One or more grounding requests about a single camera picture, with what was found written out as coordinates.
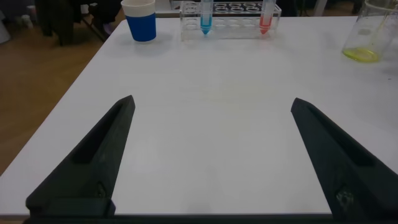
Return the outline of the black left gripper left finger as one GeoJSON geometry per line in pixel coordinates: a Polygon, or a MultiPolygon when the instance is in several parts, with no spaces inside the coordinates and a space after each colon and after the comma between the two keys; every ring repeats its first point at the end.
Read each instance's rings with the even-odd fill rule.
{"type": "Polygon", "coordinates": [[[118,100],[27,197],[31,217],[107,217],[135,110],[131,95],[118,100]]]}

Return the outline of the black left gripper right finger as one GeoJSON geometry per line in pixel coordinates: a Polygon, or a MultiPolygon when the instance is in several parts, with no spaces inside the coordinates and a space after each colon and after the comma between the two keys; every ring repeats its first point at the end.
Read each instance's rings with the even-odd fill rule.
{"type": "Polygon", "coordinates": [[[290,109],[333,218],[397,221],[397,174],[313,104],[290,109]]]}

